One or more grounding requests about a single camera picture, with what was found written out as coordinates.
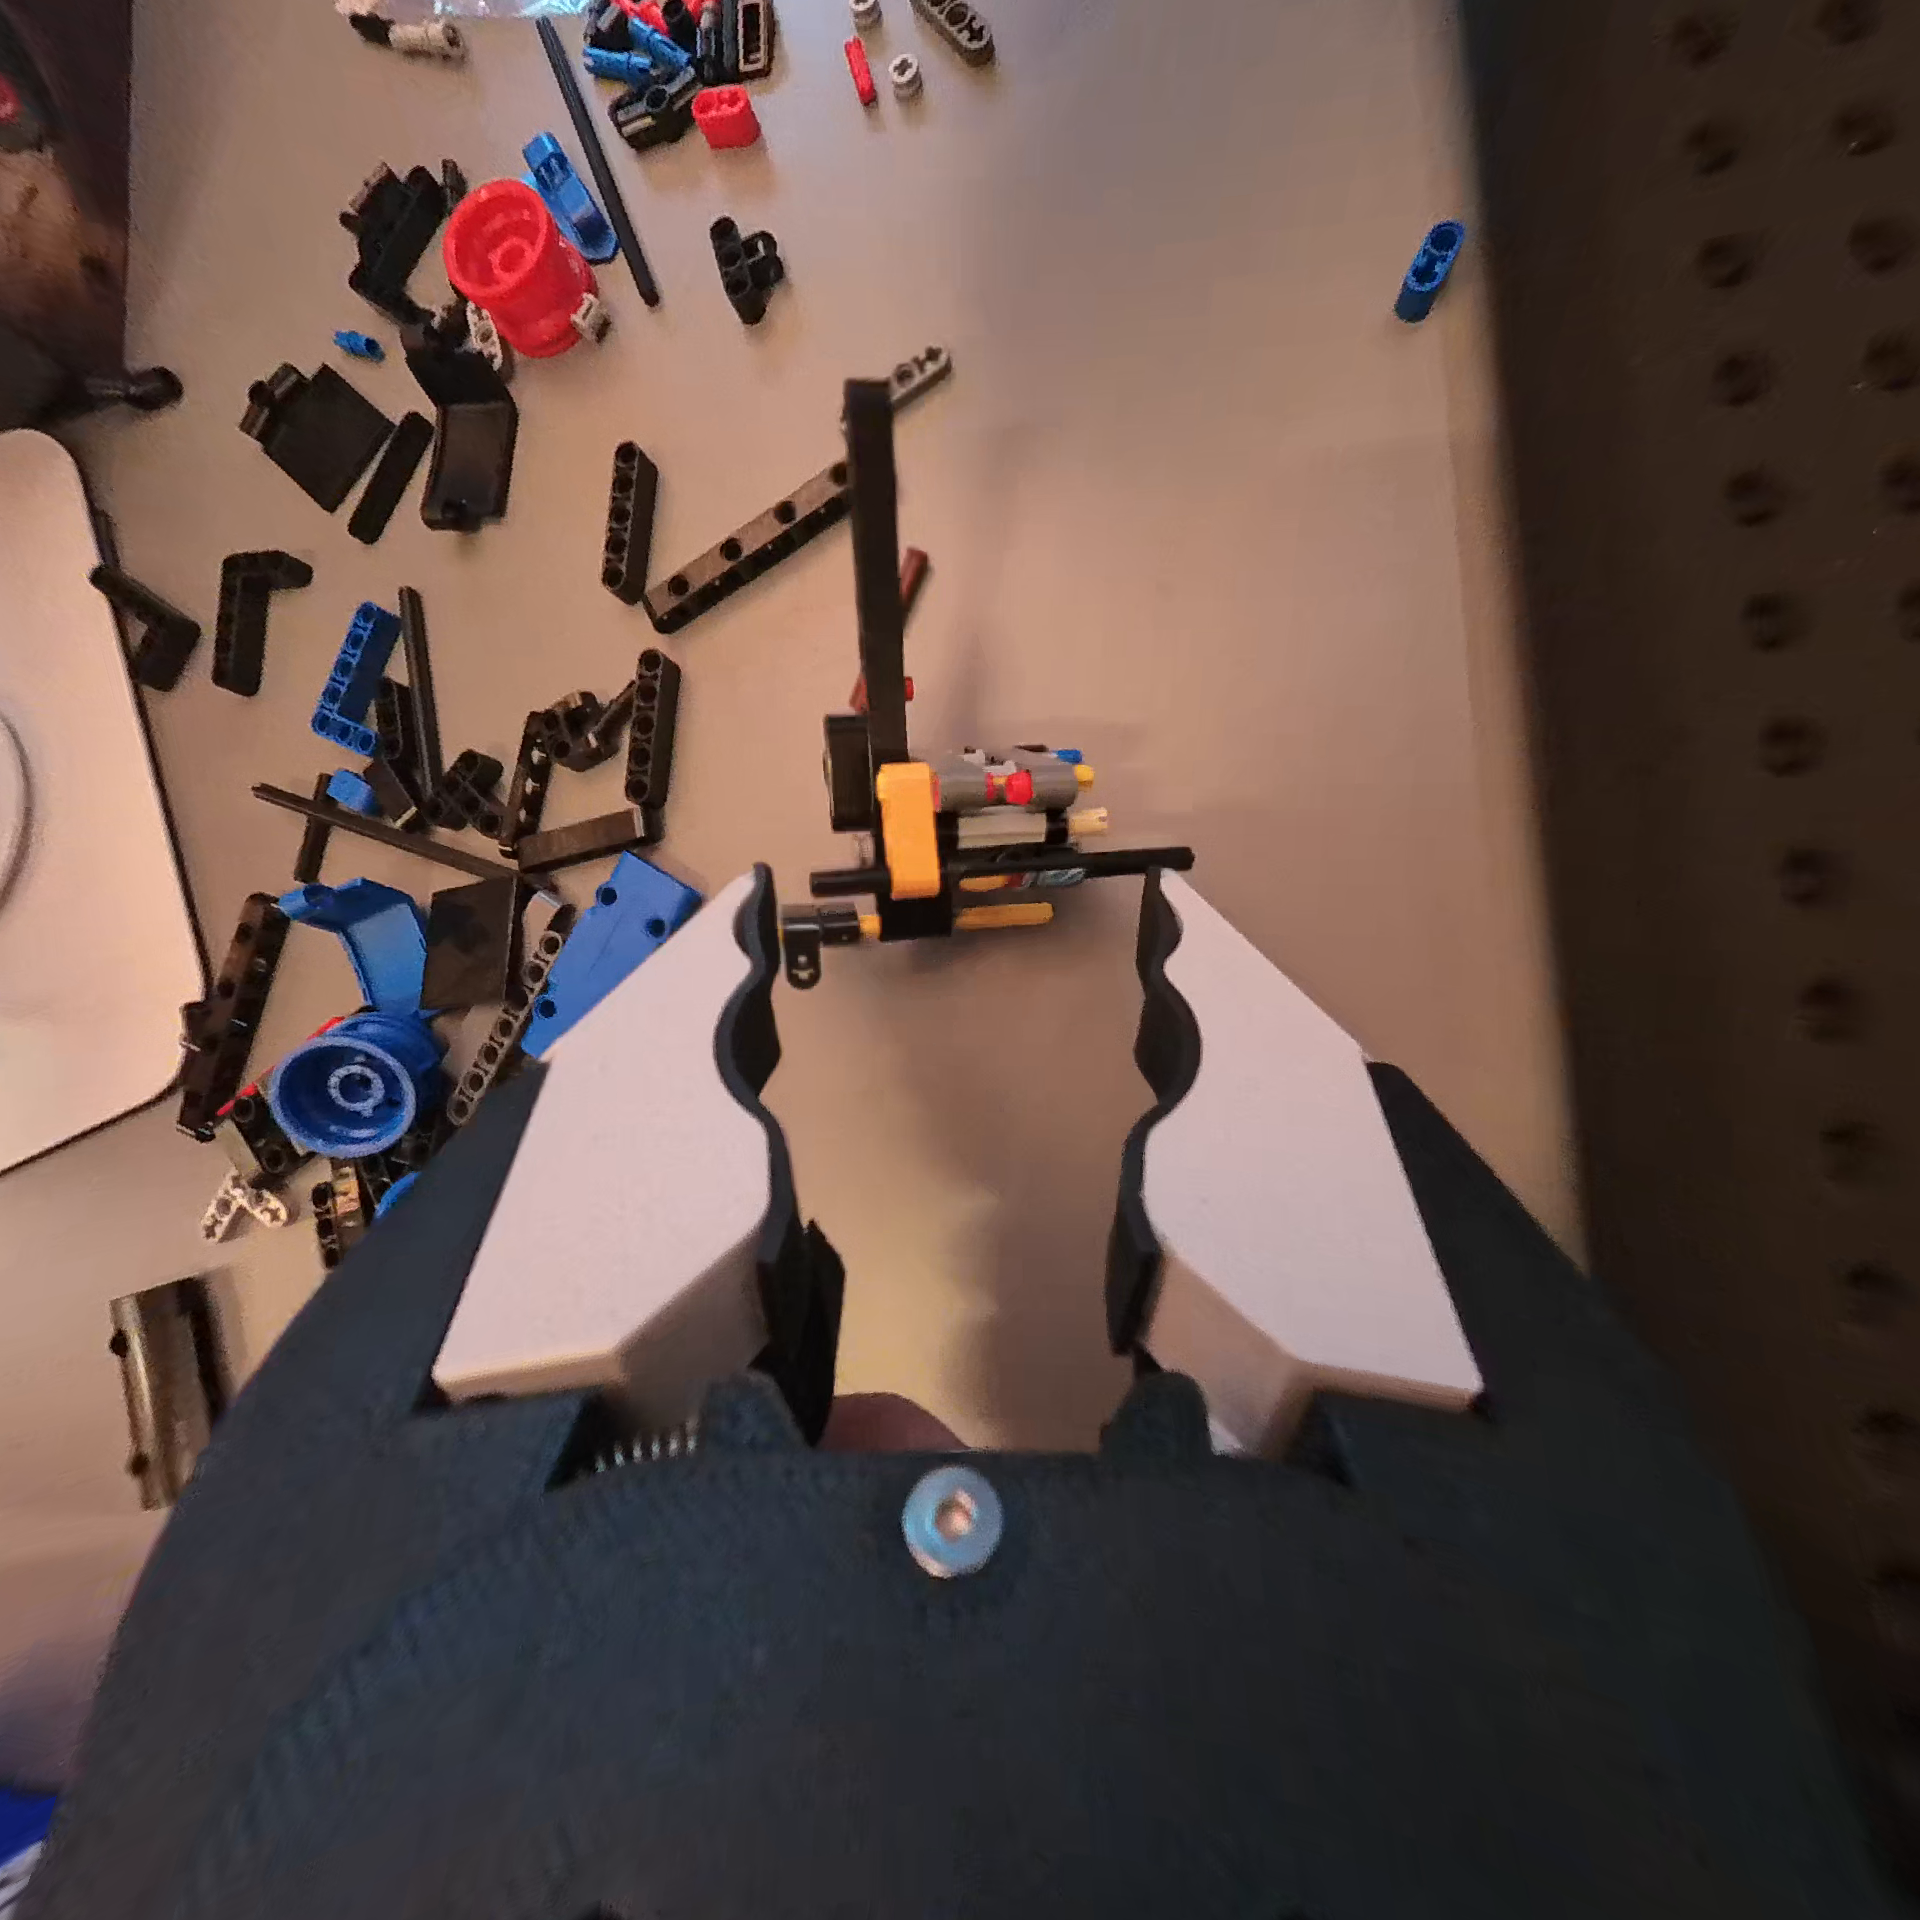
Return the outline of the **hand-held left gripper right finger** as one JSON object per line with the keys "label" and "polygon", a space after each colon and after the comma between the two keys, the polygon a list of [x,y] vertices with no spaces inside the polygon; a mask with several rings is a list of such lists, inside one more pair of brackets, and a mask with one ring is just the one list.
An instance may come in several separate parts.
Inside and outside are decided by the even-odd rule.
{"label": "hand-held left gripper right finger", "polygon": [[1323,1392],[1481,1394],[1369,1056],[1176,873],[1135,939],[1148,1112],[1119,1152],[1116,1354],[1197,1388],[1217,1454],[1280,1454]]}

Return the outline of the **toy brick assembly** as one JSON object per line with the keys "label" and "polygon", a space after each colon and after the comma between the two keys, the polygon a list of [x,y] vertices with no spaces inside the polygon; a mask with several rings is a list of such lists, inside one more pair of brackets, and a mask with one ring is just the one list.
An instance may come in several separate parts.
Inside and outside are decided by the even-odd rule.
{"label": "toy brick assembly", "polygon": [[895,498],[895,405],[869,378],[843,403],[860,702],[822,720],[831,829],[867,854],[815,870],[781,910],[784,981],[813,990],[831,948],[1044,925],[1053,896],[1103,878],[1187,873],[1192,852],[1097,849],[1109,813],[1092,769],[1047,748],[920,756],[908,739],[905,593]]}

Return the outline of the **grey desk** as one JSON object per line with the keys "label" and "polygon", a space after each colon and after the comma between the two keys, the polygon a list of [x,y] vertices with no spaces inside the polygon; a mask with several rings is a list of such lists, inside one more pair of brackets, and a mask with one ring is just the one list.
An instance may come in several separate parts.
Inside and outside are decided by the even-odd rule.
{"label": "grey desk", "polygon": [[[253,784],[340,764],[308,710],[360,602],[422,589],[447,748],[613,691],[649,640],[596,581],[616,441],[661,470],[655,562],[772,506],[838,445],[841,389],[928,345],[956,373],[899,426],[917,748],[1047,741],[1095,765],[1113,842],[1191,882],[1373,1056],[1408,1070],[1577,1250],[1513,548],[1478,221],[1433,320],[1408,256],[1477,214],[1451,5],[980,5],[966,68],[884,5],[923,93],[861,109],[847,5],[780,5],[760,141],[608,144],[661,307],[615,267],[609,339],[521,364],[512,510],[470,540],[407,498],[347,538],[237,430],[252,379],[367,324],[339,211],[382,160],[518,171],[567,130],[518,20],[463,68],[365,46],[331,5],[134,5],[127,345],[183,405],[72,437],[121,561],[211,620],[223,554],[317,579],[272,610],[262,693],[203,657],[149,702],[208,964],[299,824]],[[708,221],[772,229],[769,317],[719,298]],[[663,859],[781,896],[843,858],[822,716],[856,673],[847,530],[672,652]],[[1131,1045],[1139,886],[1039,930],[827,958],[780,994],[769,1102],[803,1206],[847,1262],[845,1390],[992,1449],[1081,1449],[1118,1400],[1097,1284]],[[4,1780],[56,1780],[163,1515],[127,1477],[110,1300],[208,1276],[244,1377],[317,1284],[303,1222],[198,1243],[222,1178],[164,1100],[4,1178]]]}

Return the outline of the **blue curved toy panel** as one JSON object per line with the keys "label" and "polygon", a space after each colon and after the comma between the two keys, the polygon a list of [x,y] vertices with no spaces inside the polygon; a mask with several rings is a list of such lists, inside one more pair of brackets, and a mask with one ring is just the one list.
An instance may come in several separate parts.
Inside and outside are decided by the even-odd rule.
{"label": "blue curved toy panel", "polygon": [[424,914],[412,896],[356,878],[339,886],[299,885],[278,896],[276,908],[291,923],[343,941],[363,1009],[390,1017],[416,1017],[424,1009]]}

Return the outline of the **white book stand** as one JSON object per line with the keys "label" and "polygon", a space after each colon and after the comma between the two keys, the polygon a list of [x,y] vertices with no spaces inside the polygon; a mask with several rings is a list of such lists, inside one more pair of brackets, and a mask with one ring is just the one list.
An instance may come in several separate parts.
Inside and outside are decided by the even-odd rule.
{"label": "white book stand", "polygon": [[69,450],[1,437],[1,1169],[151,1107],[205,962]]}

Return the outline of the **black short toy beam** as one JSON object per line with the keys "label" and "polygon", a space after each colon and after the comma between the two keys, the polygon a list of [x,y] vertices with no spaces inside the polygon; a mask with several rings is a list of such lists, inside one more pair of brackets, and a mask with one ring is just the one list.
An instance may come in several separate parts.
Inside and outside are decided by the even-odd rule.
{"label": "black short toy beam", "polygon": [[613,450],[599,581],[628,608],[643,604],[649,585],[655,504],[659,467],[632,438],[620,441]]}

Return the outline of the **black angled toy beam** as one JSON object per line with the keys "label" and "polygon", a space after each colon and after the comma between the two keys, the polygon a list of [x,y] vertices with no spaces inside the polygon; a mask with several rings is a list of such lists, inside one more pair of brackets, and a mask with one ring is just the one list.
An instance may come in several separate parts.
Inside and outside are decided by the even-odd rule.
{"label": "black angled toy beam", "polygon": [[134,621],[127,662],[133,683],[155,693],[175,691],[200,644],[203,627],[110,562],[96,565],[87,581],[117,616]]}
{"label": "black angled toy beam", "polygon": [[313,585],[313,566],[280,548],[235,550],[222,562],[211,680],[235,697],[260,693],[272,600]]}

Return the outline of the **black thin toy beam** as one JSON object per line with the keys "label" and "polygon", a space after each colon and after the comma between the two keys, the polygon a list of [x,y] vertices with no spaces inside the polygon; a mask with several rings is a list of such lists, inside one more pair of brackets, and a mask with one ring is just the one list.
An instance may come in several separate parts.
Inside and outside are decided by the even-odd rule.
{"label": "black thin toy beam", "polygon": [[377,545],[383,538],[399,510],[399,504],[413,484],[433,437],[437,427],[420,414],[407,414],[395,426],[390,441],[377,457],[373,473],[351,508],[347,522],[349,540],[359,545]]}

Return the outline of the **black hinged toy panel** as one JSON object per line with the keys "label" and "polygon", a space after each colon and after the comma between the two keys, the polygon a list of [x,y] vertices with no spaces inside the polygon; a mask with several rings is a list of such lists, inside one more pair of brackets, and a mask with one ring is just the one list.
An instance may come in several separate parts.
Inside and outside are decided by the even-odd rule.
{"label": "black hinged toy panel", "polygon": [[392,437],[395,421],[336,369],[308,374],[283,364],[248,384],[239,430],[333,515]]}
{"label": "black hinged toy panel", "polygon": [[433,406],[420,518],[437,534],[476,534],[503,522],[512,497],[518,410],[481,353],[431,328],[399,333],[407,369]]}

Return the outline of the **red toy wheel hub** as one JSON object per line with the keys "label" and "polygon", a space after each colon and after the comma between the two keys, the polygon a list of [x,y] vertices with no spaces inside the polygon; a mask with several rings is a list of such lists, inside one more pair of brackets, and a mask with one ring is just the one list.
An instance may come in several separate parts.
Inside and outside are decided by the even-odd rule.
{"label": "red toy wheel hub", "polygon": [[516,354],[551,358],[584,341],[575,315],[599,294],[596,277],[528,182],[476,185],[451,211],[441,252],[453,291]]}

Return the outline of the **black toy connector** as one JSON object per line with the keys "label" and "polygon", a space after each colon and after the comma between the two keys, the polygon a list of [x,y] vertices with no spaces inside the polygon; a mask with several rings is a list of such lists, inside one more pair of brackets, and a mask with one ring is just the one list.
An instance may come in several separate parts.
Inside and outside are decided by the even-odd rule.
{"label": "black toy connector", "polygon": [[775,288],[784,281],[777,237],[765,229],[743,232],[735,220],[723,214],[711,221],[708,240],[726,304],[743,328],[760,324]]}

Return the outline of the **blue toy connector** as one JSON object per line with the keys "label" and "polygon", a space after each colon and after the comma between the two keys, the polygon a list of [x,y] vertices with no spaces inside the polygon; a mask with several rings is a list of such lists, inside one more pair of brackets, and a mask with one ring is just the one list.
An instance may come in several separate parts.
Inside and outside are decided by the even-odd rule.
{"label": "blue toy connector", "polygon": [[1438,298],[1449,286],[1456,261],[1467,243],[1467,226],[1457,220],[1433,225],[1414,250],[1399,284],[1392,313],[1404,324],[1428,320]]}

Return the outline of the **blue tapered toy piece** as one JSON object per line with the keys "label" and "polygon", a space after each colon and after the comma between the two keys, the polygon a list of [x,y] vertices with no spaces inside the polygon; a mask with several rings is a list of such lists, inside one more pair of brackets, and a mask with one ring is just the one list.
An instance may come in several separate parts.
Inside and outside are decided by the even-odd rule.
{"label": "blue tapered toy piece", "polygon": [[567,243],[591,266],[616,256],[613,225],[555,136],[532,136],[523,148],[523,180],[537,193]]}

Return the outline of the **pile of small toy pieces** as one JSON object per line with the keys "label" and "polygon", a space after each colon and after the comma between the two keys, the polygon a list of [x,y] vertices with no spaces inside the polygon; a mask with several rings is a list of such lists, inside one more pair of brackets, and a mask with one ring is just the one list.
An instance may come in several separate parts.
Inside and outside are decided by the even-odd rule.
{"label": "pile of small toy pieces", "polygon": [[[632,153],[676,144],[694,130],[715,153],[745,150],[760,141],[753,90],[777,74],[777,8],[600,2],[583,13],[579,66],[589,83],[609,90],[603,102],[608,126]],[[881,92],[911,106],[923,93],[920,59],[911,50],[875,56],[884,5],[847,2],[845,9],[853,34],[843,42],[843,61],[860,107],[875,113]]]}

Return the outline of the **black toy bracket frame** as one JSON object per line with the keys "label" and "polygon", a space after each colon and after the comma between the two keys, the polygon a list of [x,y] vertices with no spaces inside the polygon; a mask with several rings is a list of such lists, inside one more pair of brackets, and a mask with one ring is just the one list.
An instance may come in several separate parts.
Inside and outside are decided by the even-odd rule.
{"label": "black toy bracket frame", "polygon": [[444,160],[438,171],[419,165],[407,176],[379,162],[340,213],[356,244],[347,288],[403,330],[429,323],[408,281],[467,189],[455,160]]}

